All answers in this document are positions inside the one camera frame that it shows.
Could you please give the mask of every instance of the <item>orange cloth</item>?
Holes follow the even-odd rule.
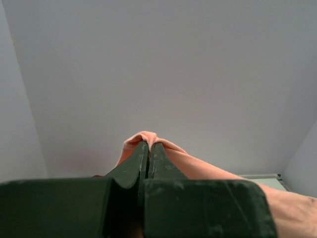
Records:
[[[131,155],[141,140],[147,141],[150,149],[154,143],[161,142],[168,158],[189,179],[243,179],[190,156],[177,145],[160,139],[155,133],[148,131],[139,132],[124,142],[117,165]],[[317,238],[316,198],[258,185],[266,194],[279,238]]]

